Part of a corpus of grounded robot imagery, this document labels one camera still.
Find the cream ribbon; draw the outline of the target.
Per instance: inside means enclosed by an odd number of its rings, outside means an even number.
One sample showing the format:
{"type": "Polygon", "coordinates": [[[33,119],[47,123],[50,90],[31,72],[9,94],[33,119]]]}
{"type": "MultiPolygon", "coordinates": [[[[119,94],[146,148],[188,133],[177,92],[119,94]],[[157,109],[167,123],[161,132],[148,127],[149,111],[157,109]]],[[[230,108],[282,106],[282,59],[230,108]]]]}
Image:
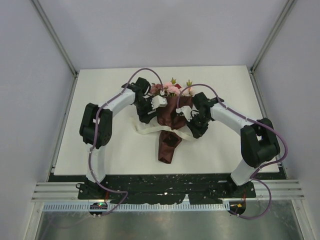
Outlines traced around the cream ribbon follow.
{"type": "Polygon", "coordinates": [[[173,129],[166,125],[160,125],[156,117],[154,117],[149,123],[142,123],[137,117],[130,117],[129,119],[131,121],[133,129],[140,135],[167,131],[169,133],[175,133],[178,137],[186,141],[196,140],[187,126],[183,126],[179,129],[173,129]]]}

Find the red wrapping paper sheet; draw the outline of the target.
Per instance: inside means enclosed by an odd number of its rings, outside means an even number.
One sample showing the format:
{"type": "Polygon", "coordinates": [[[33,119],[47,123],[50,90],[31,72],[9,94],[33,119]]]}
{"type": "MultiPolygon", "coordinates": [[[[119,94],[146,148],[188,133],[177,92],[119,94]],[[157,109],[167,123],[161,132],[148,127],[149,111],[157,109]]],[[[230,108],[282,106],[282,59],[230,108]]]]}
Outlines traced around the red wrapping paper sheet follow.
{"type": "Polygon", "coordinates": [[[168,96],[165,97],[167,105],[159,107],[156,110],[157,123],[161,127],[167,127],[161,130],[158,138],[158,161],[171,164],[176,147],[181,143],[182,137],[178,136],[174,130],[179,130],[185,127],[187,120],[184,116],[177,115],[177,102],[179,107],[189,106],[192,107],[192,97],[190,96],[168,96]]]}

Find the dusty pink flower stem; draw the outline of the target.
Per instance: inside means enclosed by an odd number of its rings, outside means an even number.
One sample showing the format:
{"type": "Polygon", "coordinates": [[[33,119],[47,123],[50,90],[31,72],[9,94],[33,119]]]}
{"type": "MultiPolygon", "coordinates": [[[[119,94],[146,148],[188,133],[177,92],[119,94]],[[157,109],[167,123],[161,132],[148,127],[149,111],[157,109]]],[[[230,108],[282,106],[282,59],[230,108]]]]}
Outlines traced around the dusty pink flower stem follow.
{"type": "Polygon", "coordinates": [[[150,91],[149,91],[149,94],[152,95],[152,96],[157,96],[157,95],[160,95],[161,94],[161,90],[162,90],[162,85],[157,83],[153,83],[151,85],[151,88],[150,88],[150,91]]]}

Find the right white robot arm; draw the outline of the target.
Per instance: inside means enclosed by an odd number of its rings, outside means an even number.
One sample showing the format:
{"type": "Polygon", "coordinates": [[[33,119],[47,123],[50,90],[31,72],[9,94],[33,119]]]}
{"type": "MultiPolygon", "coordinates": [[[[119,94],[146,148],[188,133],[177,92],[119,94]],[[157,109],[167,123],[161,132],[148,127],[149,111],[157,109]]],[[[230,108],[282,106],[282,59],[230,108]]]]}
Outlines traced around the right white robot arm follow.
{"type": "Polygon", "coordinates": [[[268,118],[250,120],[230,109],[222,98],[207,98],[200,92],[192,98],[194,108],[183,106],[181,113],[194,138],[202,137],[210,121],[218,121],[240,136],[241,161],[223,184],[231,197],[244,192],[253,173],[280,153],[280,145],[268,118]]]}

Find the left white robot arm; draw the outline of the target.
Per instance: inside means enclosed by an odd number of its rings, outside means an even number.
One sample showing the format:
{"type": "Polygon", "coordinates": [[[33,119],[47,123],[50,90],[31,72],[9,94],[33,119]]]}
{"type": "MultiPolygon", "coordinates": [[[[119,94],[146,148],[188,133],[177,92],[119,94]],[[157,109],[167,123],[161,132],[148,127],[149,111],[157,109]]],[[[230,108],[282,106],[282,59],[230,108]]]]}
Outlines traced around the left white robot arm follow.
{"type": "Polygon", "coordinates": [[[139,77],[136,82],[124,84],[122,88],[124,91],[108,102],[102,105],[88,103],[85,107],[79,134],[87,146],[88,168],[84,183],[77,187],[80,195],[102,199],[107,193],[103,183],[106,177],[105,151],[112,137],[113,117],[129,105],[136,107],[142,123],[148,124],[156,116],[152,97],[145,97],[151,89],[146,79],[139,77]]]}

